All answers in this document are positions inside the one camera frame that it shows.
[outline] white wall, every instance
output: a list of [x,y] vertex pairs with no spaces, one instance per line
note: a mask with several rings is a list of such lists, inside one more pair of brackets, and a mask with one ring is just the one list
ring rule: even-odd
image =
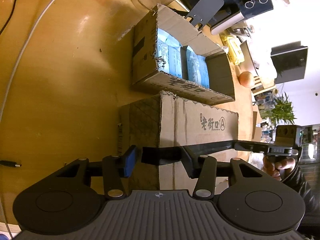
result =
[[298,125],[320,123],[320,8],[319,0],[290,0],[285,5],[273,0],[274,10],[258,15],[252,20],[256,37],[270,47],[294,41],[308,46],[305,78],[286,82],[286,92],[293,103]]

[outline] person's hand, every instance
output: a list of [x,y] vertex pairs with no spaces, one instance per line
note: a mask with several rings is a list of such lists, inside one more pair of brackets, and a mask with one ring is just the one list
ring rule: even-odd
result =
[[291,171],[293,171],[295,165],[296,161],[294,158],[288,158],[282,160],[281,162],[272,163],[268,160],[268,157],[265,156],[263,158],[262,171],[274,177],[276,180],[281,181],[279,170],[284,170],[284,174],[287,177],[291,173]]

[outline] table surface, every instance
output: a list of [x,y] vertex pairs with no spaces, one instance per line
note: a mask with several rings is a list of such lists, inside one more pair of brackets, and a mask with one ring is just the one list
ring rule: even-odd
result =
[[[50,0],[18,0],[0,36],[0,98],[23,43]],[[13,0],[0,2],[0,26]],[[79,157],[99,161],[117,151],[119,106],[149,97],[130,89],[132,27],[143,17],[130,0],[56,0],[36,28],[13,79],[0,124],[0,192],[9,223],[18,193]],[[209,28],[204,33],[212,36]],[[231,66],[239,139],[252,136],[251,92]],[[247,154],[239,154],[247,159]],[[92,188],[103,193],[102,178]]]

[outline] blue plastic bag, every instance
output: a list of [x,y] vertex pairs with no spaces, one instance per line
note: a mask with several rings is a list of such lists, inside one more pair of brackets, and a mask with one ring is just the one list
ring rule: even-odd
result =
[[156,57],[162,59],[162,61],[158,61],[159,70],[182,78],[181,44],[162,29],[158,29],[157,37]]
[[209,88],[208,67],[205,57],[196,55],[190,46],[187,47],[187,67],[190,81]]

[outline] finger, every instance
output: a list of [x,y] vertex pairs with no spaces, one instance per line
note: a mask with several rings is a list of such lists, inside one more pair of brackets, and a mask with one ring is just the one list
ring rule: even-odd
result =
[[281,162],[275,163],[275,167],[278,170],[290,169],[292,171],[295,165],[296,165],[296,161],[294,158],[284,159]]
[[280,172],[277,170],[268,170],[266,168],[262,168],[262,171],[265,172],[266,174],[270,175],[271,177],[279,177],[280,176]]
[[281,181],[282,180],[280,176],[279,177],[274,177],[274,179],[276,179],[277,181]]
[[263,157],[263,167],[265,167],[267,170],[271,170],[271,171],[275,170],[275,164],[270,162],[267,156]]

